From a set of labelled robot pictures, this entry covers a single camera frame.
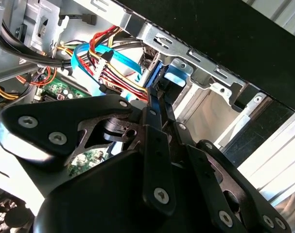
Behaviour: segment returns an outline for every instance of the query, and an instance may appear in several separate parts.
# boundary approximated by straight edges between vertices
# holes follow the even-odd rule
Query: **metal slot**
[[[193,50],[188,50],[187,55],[193,59],[195,59],[197,62],[201,62],[199,54],[194,52]]]
[[[154,41],[166,49],[169,49],[170,48],[169,45],[173,43],[171,40],[169,40],[168,38],[166,38],[164,35],[160,33],[156,34],[156,36],[154,37]]]
[[[219,67],[219,66],[216,66],[215,70],[214,70],[215,73],[221,75],[223,78],[227,79],[228,76],[225,75],[224,73],[222,73],[222,69]]]

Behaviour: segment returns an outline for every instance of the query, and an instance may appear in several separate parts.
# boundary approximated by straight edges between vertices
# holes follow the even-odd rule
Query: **mounting hole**
[[[270,226],[271,228],[274,228],[275,227],[274,226],[274,223],[272,222],[272,220],[268,216],[263,215],[263,219],[264,219],[264,221],[266,222],[266,224],[268,226]]]
[[[129,130],[127,133],[126,133],[126,136],[127,137],[133,137],[137,135],[137,132],[135,130]]]
[[[276,223],[282,228],[282,229],[287,229],[286,226],[284,225],[284,223],[279,219],[279,218],[275,218]]]

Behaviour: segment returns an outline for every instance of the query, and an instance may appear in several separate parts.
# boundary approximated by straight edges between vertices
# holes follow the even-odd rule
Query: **blue plastic tab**
[[[186,85],[186,79],[188,77],[188,74],[173,67],[173,66],[169,66],[164,77],[166,79],[170,80],[171,82],[173,82],[181,87],[184,87]]]

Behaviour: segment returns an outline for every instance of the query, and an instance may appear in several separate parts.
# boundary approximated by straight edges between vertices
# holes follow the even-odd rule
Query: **yellow wire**
[[[100,56],[96,55],[93,51],[89,50],[90,54],[92,54],[92,56],[100,59]],[[138,85],[136,85],[134,82],[132,82],[131,80],[129,80],[128,78],[126,78],[125,76],[123,76],[118,70],[116,70],[110,63],[107,63],[108,67],[110,69],[112,69],[122,80],[124,80],[125,82],[127,82],[129,85],[134,86],[135,88],[144,91],[145,93],[147,93],[146,89],[143,87],[140,87]]]
[[[7,97],[10,97],[10,98],[18,98],[18,96],[16,96],[16,95],[11,95],[11,94],[8,94],[8,93],[4,92],[1,88],[0,88],[0,92],[3,95],[7,96]]]
[[[114,40],[114,36],[112,35],[109,39],[108,39],[108,47],[113,47],[113,40]]]
[[[8,94],[8,93],[2,91],[1,89],[0,89],[0,96],[4,97],[4,98],[7,99],[7,100],[15,100],[15,99],[18,98],[18,96],[10,95],[10,94]]]
[[[58,50],[63,50],[64,52],[66,52],[69,56],[73,56],[73,53],[70,51],[70,50],[68,50],[67,48],[64,48],[64,47],[61,47],[61,46],[59,46],[58,47]]]

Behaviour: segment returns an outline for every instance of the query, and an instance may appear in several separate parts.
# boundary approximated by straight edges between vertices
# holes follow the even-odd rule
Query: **red wire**
[[[113,29],[115,29],[115,28],[116,28],[116,26],[113,25],[112,27],[110,27],[109,29],[107,29],[107,30],[104,31],[104,32],[96,33],[96,34],[93,36],[93,39],[90,40],[90,42],[89,42],[89,45],[90,45],[90,49],[91,49],[91,51],[95,52],[95,51],[94,51],[94,49],[95,49],[95,40],[96,40],[97,38],[99,38],[100,36],[102,36],[102,35],[108,33],[109,31],[111,31],[111,30],[113,30]]]

